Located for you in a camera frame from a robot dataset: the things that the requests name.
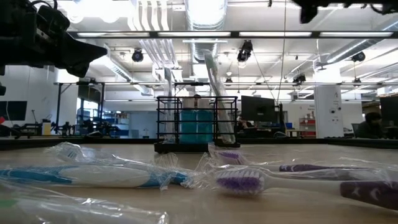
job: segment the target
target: computer monitor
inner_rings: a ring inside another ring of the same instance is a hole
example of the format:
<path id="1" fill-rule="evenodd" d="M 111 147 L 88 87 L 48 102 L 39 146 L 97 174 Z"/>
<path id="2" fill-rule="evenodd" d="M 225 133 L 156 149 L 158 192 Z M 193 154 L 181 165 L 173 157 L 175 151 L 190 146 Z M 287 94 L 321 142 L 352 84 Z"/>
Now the computer monitor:
<path id="1" fill-rule="evenodd" d="M 398 96 L 380 97 L 380 106 L 383 123 L 398 126 Z"/>
<path id="2" fill-rule="evenodd" d="M 26 109 L 27 101 L 0 101 L 0 117 L 6 121 L 24 121 Z"/>
<path id="3" fill-rule="evenodd" d="M 277 123 L 275 100 L 253 96 L 242 96 L 242 119 Z"/>

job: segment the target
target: purple toothbrush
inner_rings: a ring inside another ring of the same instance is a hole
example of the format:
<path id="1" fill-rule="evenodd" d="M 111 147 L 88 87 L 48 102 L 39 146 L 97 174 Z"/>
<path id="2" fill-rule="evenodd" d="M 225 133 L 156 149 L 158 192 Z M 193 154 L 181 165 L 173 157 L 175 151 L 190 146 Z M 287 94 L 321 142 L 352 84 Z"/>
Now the purple toothbrush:
<path id="1" fill-rule="evenodd" d="M 297 165 L 267 165 L 267 164 L 253 164 L 249 162 L 240 151 L 234 150 L 220 150 L 211 151 L 213 157 L 219 159 L 223 164 L 229 165 L 250 165 L 258 166 L 270 170 L 272 172 L 304 172 L 323 169 L 364 169 L 359 167 L 328 167 L 328 166 L 315 166 L 310 164 L 297 164 Z"/>
<path id="2" fill-rule="evenodd" d="M 218 171 L 215 179 L 218 186 L 235 194 L 256 195 L 269 188 L 299 189 L 398 210 L 398 182 L 282 179 L 255 168 Z"/>

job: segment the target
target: wooden table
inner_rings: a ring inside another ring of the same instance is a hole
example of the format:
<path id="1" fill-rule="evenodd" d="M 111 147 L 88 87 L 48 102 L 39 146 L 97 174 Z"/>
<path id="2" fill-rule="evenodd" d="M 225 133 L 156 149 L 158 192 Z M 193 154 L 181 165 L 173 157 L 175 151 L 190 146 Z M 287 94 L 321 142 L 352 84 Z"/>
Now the wooden table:
<path id="1" fill-rule="evenodd" d="M 151 145 L 87 145 L 127 159 L 158 156 Z M 368 161 L 398 161 L 398 151 L 329 145 L 243 146 L 256 162 L 322 161 L 351 157 Z M 1 151 L 2 164 L 49 164 L 42 148 Z M 177 155 L 182 167 L 194 169 L 201 154 Z M 233 197 L 210 189 L 81 189 L 53 188 L 61 193 L 110 200 L 147 210 L 166 211 L 171 223 L 398 223 L 398 213 L 345 198 L 289 189 L 269 189 L 255 198 Z"/>

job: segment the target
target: bristles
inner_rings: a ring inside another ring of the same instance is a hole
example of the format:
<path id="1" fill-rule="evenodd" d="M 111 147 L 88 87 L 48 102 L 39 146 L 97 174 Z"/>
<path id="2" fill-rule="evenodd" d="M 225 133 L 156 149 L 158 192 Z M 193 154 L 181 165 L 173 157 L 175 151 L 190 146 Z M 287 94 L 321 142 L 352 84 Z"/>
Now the bristles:
<path id="1" fill-rule="evenodd" d="M 246 159 L 238 151 L 219 151 L 218 158 L 229 165 L 247 165 Z"/>
<path id="2" fill-rule="evenodd" d="M 222 170 L 216 173 L 216 183 L 236 194 L 255 195 L 265 190 L 266 174 L 258 169 Z"/>

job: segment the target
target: pillar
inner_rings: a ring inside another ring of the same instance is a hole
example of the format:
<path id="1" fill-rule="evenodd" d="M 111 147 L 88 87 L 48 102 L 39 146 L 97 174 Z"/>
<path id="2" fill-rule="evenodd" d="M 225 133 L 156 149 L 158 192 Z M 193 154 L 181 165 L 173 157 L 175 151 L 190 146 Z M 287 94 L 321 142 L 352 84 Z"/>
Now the pillar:
<path id="1" fill-rule="evenodd" d="M 315 71 L 315 82 L 341 82 L 339 67 L 336 65 L 327 65 L 324 68 L 325 70 Z M 314 90 L 314 98 L 317 138 L 344 137 L 340 86 L 316 86 Z"/>

